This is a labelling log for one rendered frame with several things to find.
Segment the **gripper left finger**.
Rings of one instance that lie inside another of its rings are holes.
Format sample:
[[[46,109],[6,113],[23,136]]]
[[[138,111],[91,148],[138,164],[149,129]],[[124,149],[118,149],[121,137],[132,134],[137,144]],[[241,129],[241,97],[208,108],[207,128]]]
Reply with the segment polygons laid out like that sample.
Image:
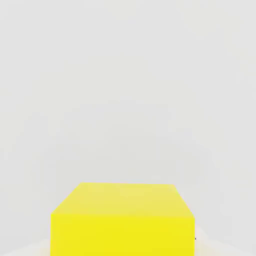
[[[5,256],[50,256],[50,240],[44,239],[23,248],[8,252]]]

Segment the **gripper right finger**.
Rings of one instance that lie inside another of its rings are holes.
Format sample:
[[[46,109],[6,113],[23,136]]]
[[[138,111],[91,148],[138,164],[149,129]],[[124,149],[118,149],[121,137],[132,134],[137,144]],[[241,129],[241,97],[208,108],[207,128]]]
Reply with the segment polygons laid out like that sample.
[[[248,256],[248,253],[226,243],[208,238],[203,229],[196,225],[194,256]]]

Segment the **small yellow cube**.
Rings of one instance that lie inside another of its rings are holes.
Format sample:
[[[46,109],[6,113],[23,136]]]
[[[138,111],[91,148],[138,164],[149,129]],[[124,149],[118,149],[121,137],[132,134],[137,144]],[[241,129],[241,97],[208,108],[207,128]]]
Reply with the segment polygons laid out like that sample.
[[[195,242],[172,184],[82,182],[50,217],[50,256],[195,256]]]

